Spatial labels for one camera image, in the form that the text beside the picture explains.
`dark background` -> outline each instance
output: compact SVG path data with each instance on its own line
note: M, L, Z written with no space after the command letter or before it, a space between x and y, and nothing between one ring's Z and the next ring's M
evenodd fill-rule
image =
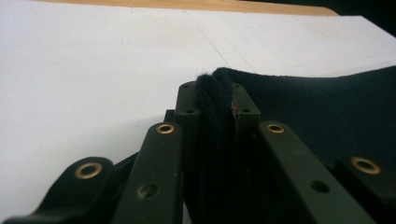
M390 0L246 0L313 7L327 7L339 15L362 15L396 36L396 9Z

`metal grommet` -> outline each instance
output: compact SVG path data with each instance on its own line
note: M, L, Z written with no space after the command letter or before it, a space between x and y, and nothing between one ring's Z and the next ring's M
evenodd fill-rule
M267 130L270 131L271 133L283 133L283 132L285 132L285 129L283 129L282 126L277 125L277 124L268 124L267 125Z
M167 133L172 133L175 130L175 127L170 124L162 124L162 125L158 126L156 128L156 130L157 130L157 133L167 134Z
M80 165L75 171L78 179L89 179L98 175L102 171L102 165L99 162L89 162Z
M361 157L352 157L350 163L352 163L357 170L369 175L379 175L381 173L381 168L379 168L377 164Z

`white paper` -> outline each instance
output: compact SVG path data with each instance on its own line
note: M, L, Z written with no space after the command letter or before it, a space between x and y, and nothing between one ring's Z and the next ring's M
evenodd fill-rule
M202 73L339 77L395 64L395 38L362 17L1 1L0 220L33 212L75 161L134 154Z

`screw hole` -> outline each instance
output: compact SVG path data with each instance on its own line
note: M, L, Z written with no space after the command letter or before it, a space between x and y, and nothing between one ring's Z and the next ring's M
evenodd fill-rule
M282 128L282 126L277 125L277 124L268 124L267 125L267 130L270 131L271 133L283 133L285 130Z
M381 168L374 162L369 161L360 157L353 157L350 161L352 165L359 171L364 172L368 175L379 175Z
M156 184L147 184L140 187L137 197L141 200L150 200L158 195L160 189Z
M163 124L157 127L157 133L172 133L175 128L170 124Z
M329 186L318 180L314 180L311 182L311 188L319 193L328 193L330 191Z
M102 165L99 162L89 162L80 165L75 171L78 179L89 179L98 175L102 171Z

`black cloth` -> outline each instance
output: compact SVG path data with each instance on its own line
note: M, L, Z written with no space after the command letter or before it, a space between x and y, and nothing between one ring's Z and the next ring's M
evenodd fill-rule
M396 171L396 66L347 77L273 77L219 68L197 79L203 164L195 179L200 188L186 199L193 223L262 222L251 170L230 160L232 82L245 87L263 119L288 124L323 163L359 152Z

